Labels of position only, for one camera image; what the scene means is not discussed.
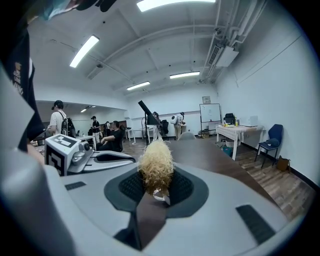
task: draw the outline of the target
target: brown tabletop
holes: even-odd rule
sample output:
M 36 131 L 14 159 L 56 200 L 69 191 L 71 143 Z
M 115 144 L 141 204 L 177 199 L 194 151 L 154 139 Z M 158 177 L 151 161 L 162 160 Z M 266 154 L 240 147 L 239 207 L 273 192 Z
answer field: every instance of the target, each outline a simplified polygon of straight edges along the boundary
M 241 168 L 212 141 L 205 139 L 180 140 L 172 141 L 168 143 L 168 146 L 172 151 L 174 162 L 235 178 L 276 204 L 246 170 Z
M 209 140 L 194 139 L 168 143 L 173 161 L 235 178 L 275 204 L 269 194 L 239 164 Z M 138 230 L 144 248 L 166 223 L 165 202 L 147 193 L 137 207 Z

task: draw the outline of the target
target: seated man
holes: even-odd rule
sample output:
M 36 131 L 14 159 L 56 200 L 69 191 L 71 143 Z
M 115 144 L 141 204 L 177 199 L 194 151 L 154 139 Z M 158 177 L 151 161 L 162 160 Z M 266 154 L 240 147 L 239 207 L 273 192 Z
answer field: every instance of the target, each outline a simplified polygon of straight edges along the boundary
M 124 136 L 124 131 L 119 128 L 119 122 L 113 121 L 112 123 L 112 131 L 110 132 L 110 136 L 104 137 L 101 140 L 101 143 L 96 144 L 97 151 L 116 151 L 121 152 L 121 141 Z

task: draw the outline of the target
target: chair leg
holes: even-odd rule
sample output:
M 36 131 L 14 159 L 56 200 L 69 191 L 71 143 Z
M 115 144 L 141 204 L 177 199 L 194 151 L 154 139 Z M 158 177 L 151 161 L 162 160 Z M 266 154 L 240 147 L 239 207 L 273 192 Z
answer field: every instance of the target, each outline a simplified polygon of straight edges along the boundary
M 273 160 L 272 166 L 274 166 L 275 162 L 277 161 L 277 153 L 278 153 L 278 149 L 276 149 L 276 151 L 275 151 L 275 155 L 274 155 L 274 160 Z
M 267 158 L 267 154 L 268 154 L 268 150 L 265 150 L 265 155 L 264 155 L 264 159 L 263 159 L 263 162 L 262 162 L 262 165 L 261 165 L 261 169 L 262 169 L 262 167 L 264 167 L 264 164 L 265 164 L 265 161 L 266 161 L 266 158 Z
M 257 160 L 257 156 L 258 156 L 258 153 L 259 153 L 259 149 L 260 149 L 260 145 L 258 146 L 258 151 L 256 152 L 256 155 L 255 155 L 255 159 L 254 159 L 254 161 L 256 161 L 256 160 Z

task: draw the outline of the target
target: brown bag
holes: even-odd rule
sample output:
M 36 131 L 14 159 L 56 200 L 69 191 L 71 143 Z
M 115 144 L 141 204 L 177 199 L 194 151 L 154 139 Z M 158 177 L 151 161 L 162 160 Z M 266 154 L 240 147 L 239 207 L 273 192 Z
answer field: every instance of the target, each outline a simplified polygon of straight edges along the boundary
M 290 159 L 282 158 L 280 155 L 278 162 L 276 163 L 276 168 L 280 171 L 286 171 L 287 168 L 289 168 L 289 172 L 291 172 Z

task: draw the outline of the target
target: black pole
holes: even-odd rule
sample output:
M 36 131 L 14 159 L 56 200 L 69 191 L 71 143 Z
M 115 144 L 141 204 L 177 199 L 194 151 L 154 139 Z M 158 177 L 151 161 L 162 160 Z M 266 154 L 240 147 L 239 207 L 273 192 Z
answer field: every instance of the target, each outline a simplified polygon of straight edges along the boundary
M 147 114 L 144 112 L 144 126 L 145 126 L 145 142 L 146 145 L 149 145 L 149 140 L 148 140 L 148 133 L 147 133 Z

